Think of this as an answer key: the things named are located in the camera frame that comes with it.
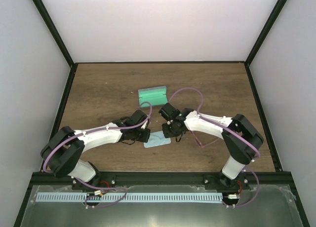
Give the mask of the light blue cleaning cloth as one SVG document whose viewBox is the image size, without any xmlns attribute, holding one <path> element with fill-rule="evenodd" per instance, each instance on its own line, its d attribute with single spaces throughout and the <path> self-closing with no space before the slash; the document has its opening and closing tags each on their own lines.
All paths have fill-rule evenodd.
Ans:
<svg viewBox="0 0 316 227">
<path fill-rule="evenodd" d="M 171 143 L 170 138 L 165 138 L 163 131 L 150 133 L 149 139 L 144 143 L 145 148 L 153 148 L 158 146 L 169 145 Z"/>
</svg>

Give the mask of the blue green glasses case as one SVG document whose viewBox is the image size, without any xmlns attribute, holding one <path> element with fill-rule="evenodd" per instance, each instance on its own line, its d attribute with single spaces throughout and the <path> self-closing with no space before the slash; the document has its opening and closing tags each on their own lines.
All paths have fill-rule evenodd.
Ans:
<svg viewBox="0 0 316 227">
<path fill-rule="evenodd" d="M 148 108 L 152 106 L 164 105 L 168 102 L 167 99 L 167 87 L 157 86 L 138 90 L 139 104 L 142 108 Z"/>
</svg>

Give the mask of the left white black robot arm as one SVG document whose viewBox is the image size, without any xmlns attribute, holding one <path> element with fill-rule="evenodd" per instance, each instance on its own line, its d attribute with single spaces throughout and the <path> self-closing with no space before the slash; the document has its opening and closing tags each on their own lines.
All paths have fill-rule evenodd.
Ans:
<svg viewBox="0 0 316 227">
<path fill-rule="evenodd" d="M 62 127 L 40 152 L 43 170 L 56 178 L 74 177 L 89 189 L 96 189 L 101 183 L 100 172 L 91 162 L 81 160 L 81 155 L 107 144 L 147 142 L 150 136 L 148 120 L 148 115 L 136 110 L 131 116 L 92 129 Z"/>
</svg>

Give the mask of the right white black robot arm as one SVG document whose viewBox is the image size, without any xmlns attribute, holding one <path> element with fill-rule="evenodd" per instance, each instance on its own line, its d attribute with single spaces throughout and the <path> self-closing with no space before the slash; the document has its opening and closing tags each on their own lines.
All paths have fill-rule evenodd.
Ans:
<svg viewBox="0 0 316 227">
<path fill-rule="evenodd" d="M 219 173 L 219 183 L 231 189 L 245 166 L 260 156 L 263 136 L 242 114 L 234 117 L 218 117 L 199 113 L 193 109 L 182 111 L 166 103 L 159 111 L 166 120 L 162 125 L 165 138 L 179 142 L 186 132 L 201 132 L 222 139 L 229 151 L 229 158 Z"/>
</svg>

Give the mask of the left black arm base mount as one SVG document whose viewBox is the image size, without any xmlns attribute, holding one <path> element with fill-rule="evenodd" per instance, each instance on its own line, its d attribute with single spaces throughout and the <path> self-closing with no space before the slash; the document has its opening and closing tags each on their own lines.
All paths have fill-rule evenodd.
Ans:
<svg viewBox="0 0 316 227">
<path fill-rule="evenodd" d="M 100 175 L 94 176 L 89 182 L 85 182 L 82 179 L 77 178 L 77 177 L 74 177 L 74 180 L 76 181 L 76 183 L 79 183 L 89 189 L 94 189 L 94 190 L 117 190 L 118 189 L 116 187 L 112 187 L 111 185 L 102 186 L 104 185 L 104 183 L 101 183 L 102 180 L 101 180 Z"/>
</svg>

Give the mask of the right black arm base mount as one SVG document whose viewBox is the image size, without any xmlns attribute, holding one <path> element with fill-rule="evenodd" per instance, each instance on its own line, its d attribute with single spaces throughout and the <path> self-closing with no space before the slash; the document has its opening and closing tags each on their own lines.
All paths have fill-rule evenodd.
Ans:
<svg viewBox="0 0 316 227">
<path fill-rule="evenodd" d="M 221 172 L 218 173 L 207 173 L 203 175 L 203 184 L 207 190 L 216 190 L 218 192 L 224 191 L 238 191 L 239 188 L 242 190 L 248 190 L 249 185 L 244 182 L 245 176 L 237 176 L 231 180 Z"/>
</svg>

